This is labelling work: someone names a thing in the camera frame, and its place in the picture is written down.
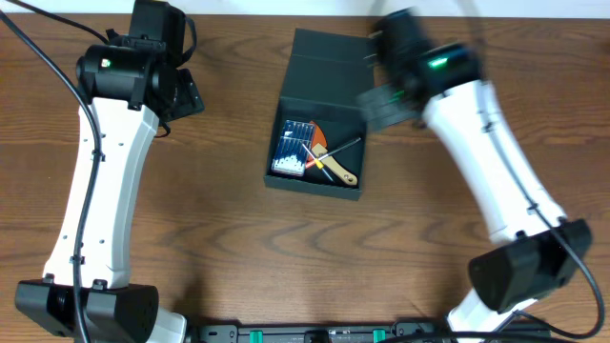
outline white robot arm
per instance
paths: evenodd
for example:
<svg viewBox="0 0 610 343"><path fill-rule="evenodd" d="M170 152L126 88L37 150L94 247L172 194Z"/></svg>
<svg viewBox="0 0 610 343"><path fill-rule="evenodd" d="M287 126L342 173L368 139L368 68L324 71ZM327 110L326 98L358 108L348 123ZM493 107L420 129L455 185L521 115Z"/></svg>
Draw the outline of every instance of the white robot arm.
<svg viewBox="0 0 610 343"><path fill-rule="evenodd" d="M568 223L542 187L475 53L460 44L436 48L408 10L384 17L375 31L377 59L390 86L362 94L361 105L369 116L418 117L435 132L473 192L489 239L500 246L471 261L474 288L448 314L448 324L454 332L501 330L515 311L564 286L576 270L556 235L569 235L582 258L591 233L582 220Z"/></svg>
<svg viewBox="0 0 610 343"><path fill-rule="evenodd" d="M480 96L480 91L484 91L483 96ZM492 127L488 127L485 115L481 113L479 97L486 101ZM548 230L530 209L530 203L508 168L512 168L527 194L531 194L542 215L553 226L558 226L559 218L565 217L525 159L502 115L490 82L472 81L446 91L445 95L437 95L426 106L423 120L454 157L478 202L492 243L504 245L517 240L521 233L532 236ZM498 153L491 130L495 132L510 167ZM536 299L524 300L512 311L523 310L535 302ZM512 311L498 313L490 310L477 292L471 290L447 319L454 331L492 332L511 317Z"/></svg>
<svg viewBox="0 0 610 343"><path fill-rule="evenodd" d="M129 110L127 101L108 98L93 98L90 109L102 132L105 159L99 167L82 240L82 285L123 289L130 285L130 237L140 175L159 117L146 106ZM43 277L52 275L53 283L62 286L72 286L71 247L92 167L92 130L82 109L79 115L80 143L68 208L43 271ZM158 307L147 342L181 343L186 330L184 316Z"/></svg>

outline pack of pins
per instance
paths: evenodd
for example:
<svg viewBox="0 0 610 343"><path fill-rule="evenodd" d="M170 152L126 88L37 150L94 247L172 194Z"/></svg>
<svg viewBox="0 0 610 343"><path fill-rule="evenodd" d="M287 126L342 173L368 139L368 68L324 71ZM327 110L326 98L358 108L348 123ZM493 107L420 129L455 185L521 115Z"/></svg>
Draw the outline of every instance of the pack of pins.
<svg viewBox="0 0 610 343"><path fill-rule="evenodd" d="M315 125L287 120L279 136L272 171L289 175L303 176L308 153L303 148L312 147Z"/></svg>

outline wooden table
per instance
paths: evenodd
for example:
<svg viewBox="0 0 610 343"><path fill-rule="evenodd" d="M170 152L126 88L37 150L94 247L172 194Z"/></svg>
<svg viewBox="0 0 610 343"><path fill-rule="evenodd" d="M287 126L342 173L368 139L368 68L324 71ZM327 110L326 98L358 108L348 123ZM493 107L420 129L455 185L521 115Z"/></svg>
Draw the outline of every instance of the wooden table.
<svg viewBox="0 0 610 343"><path fill-rule="evenodd" d="M68 74L92 36L10 16ZM70 15L127 32L129 15ZM364 36L365 18L196 16L189 62L202 114L155 140L132 229L132 282L207 322L392 322L440 317L470 289L468 261L493 249L478 206L429 131L372 134L358 202L266 189L263 174L295 28ZM468 40L459 18L425 19L438 42ZM488 62L508 121L542 183L595 234L586 261L610 290L610 21L490 19ZM53 338L13 305L41 276L64 217L77 104L0 26L0 332ZM584 279L532 312L571 331L595 321ZM603 342L610 331L592 341Z"/></svg>

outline open black box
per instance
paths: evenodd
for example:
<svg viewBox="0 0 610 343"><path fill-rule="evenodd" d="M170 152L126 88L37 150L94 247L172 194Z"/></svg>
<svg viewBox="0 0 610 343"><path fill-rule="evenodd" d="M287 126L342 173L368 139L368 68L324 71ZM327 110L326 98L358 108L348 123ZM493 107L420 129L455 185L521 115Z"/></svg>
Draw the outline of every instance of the open black box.
<svg viewBox="0 0 610 343"><path fill-rule="evenodd" d="M269 146L267 187L350 200L361 196L367 122L356 98L374 86L372 61L366 58L371 54L369 42L368 38L296 30ZM316 167L301 177L273 172L275 149L286 120L315 121L326 136L328 151L361 137L361 142L334 155L356 175L357 185L348 186L334 174L335 183L331 183Z"/></svg>

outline black wire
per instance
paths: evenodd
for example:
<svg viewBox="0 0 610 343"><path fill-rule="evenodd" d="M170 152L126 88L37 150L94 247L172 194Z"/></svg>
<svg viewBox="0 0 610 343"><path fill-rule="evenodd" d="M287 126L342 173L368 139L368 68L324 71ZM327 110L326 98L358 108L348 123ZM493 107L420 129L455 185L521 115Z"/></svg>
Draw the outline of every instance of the black wire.
<svg viewBox="0 0 610 343"><path fill-rule="evenodd" d="M187 63L193 56L195 49L197 49L197 30L194 28L194 21L192 18L189 17L185 17L184 20L189 25L189 30L191 30L191 39L193 40L193 44L188 50L182 53L182 61L180 65Z"/></svg>
<svg viewBox="0 0 610 343"><path fill-rule="evenodd" d="M83 232L85 230L85 224L87 223L87 214L89 213L89 207L92 201L93 189L95 187L95 180L97 178L97 172L99 170L99 163L102 159L102 139L95 121L95 117L85 99L78 92L76 87L72 84L68 76L57 67L51 59L38 48L31 39L8 18L8 16L0 10L0 18L2 21L11 29L21 40L26 43L30 49L32 49L47 65L57 74L57 76L66 84L66 87L71 91L78 104L85 112L87 120L91 126L91 133L93 134L93 151L91 152L93 157L93 163L91 165L91 176L89 178L89 184L87 185L87 192L85 194L85 200L83 202L83 210L80 213L78 220L78 228L76 229L76 236L74 238L74 255L72 257L73 265L73 286L74 286L74 309L76 311L76 319L78 327L80 329L83 341L90 343L89 332L87 331L87 325L85 323L85 314L83 313L82 302L80 298L81 293L81 279L80 279L80 267L81 267L81 244L83 241Z"/></svg>
<svg viewBox="0 0 610 343"><path fill-rule="evenodd" d="M550 223L546 220L546 218L544 218L542 216L542 213L540 213L539 209L535 208L535 211L538 214L538 216L540 217L540 219L542 219L544 222L546 222L546 225L549 226ZM515 314L525 317L527 319L533 320L533 321L539 323L541 326L545 327L546 329L552 331L553 333L560 334L564 337L568 337L568 338L572 338L572 339L591 338L601 331L601 328L603 327L603 322L605 319L605 306L603 304L603 296L601 295L600 287L598 286L598 283L596 282L595 277L593 276L591 271L589 271L589 268L587 268L587 266L584 264L582 259L579 258L579 256L568 245L568 243L565 241L565 239L563 239L563 237L561 237L561 235L556 230L549 229L549 231L551 232L551 234L553 234L555 239L557 239L557 241L565 249L565 251L570 255L570 257L572 257L574 262L576 262L576 264L579 266L580 270L584 274L584 278L589 283L589 286L591 287L591 291L593 292L593 294L595 296L595 300L598 304L598 320L596 321L593 329L591 329L587 333L569 333L569 332L559 329L559 328L545 322L544 320L542 320L538 317L535 317L525 311L515 311Z"/></svg>
<svg viewBox="0 0 610 343"><path fill-rule="evenodd" d="M170 128L168 123L162 121L160 125L165 130L165 133L156 135L154 138L165 138L165 137L169 136L170 133L172 133L172 128Z"/></svg>
<svg viewBox="0 0 610 343"><path fill-rule="evenodd" d="M61 16L59 16L57 14L49 13L49 12L47 12L45 10L40 10L37 7L34 7L34 6L30 5L30 4L26 4L26 3L22 2L22 1L19 1L19 0L6 0L6 1L12 3L13 5L22 7L24 9L26 9L26 10L31 10L31 11L33 11L35 13L40 14L40 15L44 15L47 18L50 18L50 19L53 19L53 20L57 20L58 22L61 22L61 23L73 26L73 27L78 28L80 30L85 30L88 33L90 33L90 34L94 35L95 37L99 38L99 40L104 42L104 44L108 44L108 39L106 39L106 37L104 37L103 35L101 35L99 32L97 32L96 30L94 30L92 28L86 27L86 26L84 26L82 24L78 24L76 22L73 22L70 19L66 19L66 18L61 17Z"/></svg>
<svg viewBox="0 0 610 343"><path fill-rule="evenodd" d="M407 343L415 341L430 341L436 339L489 339L492 341L531 342L531 343L575 343L561 338L540 337L531 334L519 333L482 333L482 332L453 332L453 333L414 333L384 339L379 343Z"/></svg>
<svg viewBox="0 0 610 343"><path fill-rule="evenodd" d="M475 43L477 44L477 51L479 54L478 58L481 61L481 63L480 63L481 64L481 67L480 67L481 78L483 78L483 75L485 75L485 73L484 73L484 65L483 65L482 61L484 61L484 58L485 58L484 54L485 54L486 43L485 43L485 37L483 35L483 27L480 24L480 15L477 12L477 7L472 3L472 0L461 0L461 1L457 0L457 2L462 6L462 9L464 10L464 14L466 15L466 18L468 19L471 34L473 36ZM470 11L475 13L475 16L468 17L469 11L468 11L468 9L466 9L466 5L468 7L470 7ZM586 264L576 254L576 252L572 249L572 247L565 241L565 239L563 239L563 237L561 237L561 235L555 230L553 225L551 225L551 223L544 217L544 215L542 215L542 213L539 210L538 203L536 203L532 199L532 197L527 193L527 190L525 189L523 184L521 184L521 182L519 180L519 176L513 170L510 162L508 161L508 157L504 153L504 150L502 149L502 146L499 143L498 137L496 136L496 133L493 128L494 124L489 119L489 113L487 111L487 102L485 100L485 92L482 87L483 86L482 82L483 81L481 81L481 84L478 85L478 94L477 94L478 107L479 107L481 117L484 120L485 128L487 129L487 132L489 133L489 136L494 145L494 148L498 152L499 158L502 160L502 163L504 164L506 170L511 174L511 177L513 178L516 185L520 189L521 193L525 197L526 201L528 202L528 204L530 206L530 209L532 209L536 212L539 219L549 229L549 232L558 241L559 245L565 249L565 251L568 253L568 255L570 255L570 257L574 260L574 262L579 266L579 269L582 271L582 274L584 275L585 279L587 280L587 283L591 287L591 291L593 292L593 295L595 296L595 300L596 300L596 303L598 306L597 321L596 321L593 329L591 329L587 333L569 333L569 332L559 329L559 328L547 323L546 321L544 321L540 318L537 318L525 311L515 311L514 314L525 317L530 320L533 320L533 321L537 322L538 324L540 324L541 326L543 326L544 328L550 330L551 332L560 334L564 337L568 337L568 338L572 338L572 339L586 339L586 338L593 337L601 331L601 328L603 327L603 323L605 321L605 306L603 303L603 296L601 294L600 287L599 287L597 281L595 280L595 277L591 273L591 271L587 268Z"/></svg>

